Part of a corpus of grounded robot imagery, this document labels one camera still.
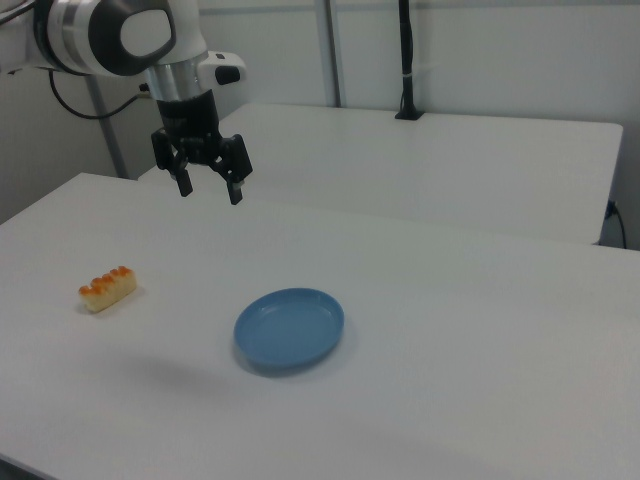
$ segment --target table surface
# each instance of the table surface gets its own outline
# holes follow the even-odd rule
[[[635,479],[640,257],[82,175],[0,226],[0,452],[60,480]],[[140,288],[91,316],[113,266]],[[346,312],[252,370],[239,313]]]
[[[221,132],[245,139],[255,167],[248,199],[591,244],[622,127],[250,104]],[[189,171],[196,189],[225,191],[208,167]],[[140,181],[172,182],[157,168]]]

